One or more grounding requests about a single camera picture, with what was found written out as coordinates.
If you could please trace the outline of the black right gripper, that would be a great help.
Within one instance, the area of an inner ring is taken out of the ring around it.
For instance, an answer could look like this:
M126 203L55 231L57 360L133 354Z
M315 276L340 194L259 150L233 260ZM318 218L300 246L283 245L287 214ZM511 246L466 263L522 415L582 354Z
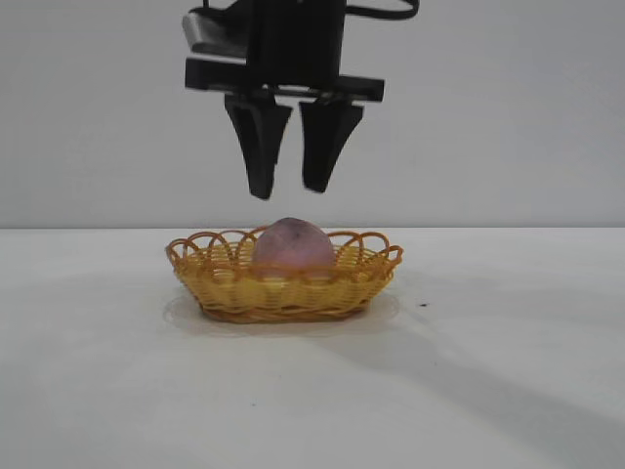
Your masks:
M192 52L185 85L230 94L342 98L379 103L381 79L340 72L343 1L234 1L203 4L184 17ZM274 171L292 108L273 97L225 96L242 151L250 193L270 199ZM324 193L364 107L346 101L299 103L304 137L303 183Z

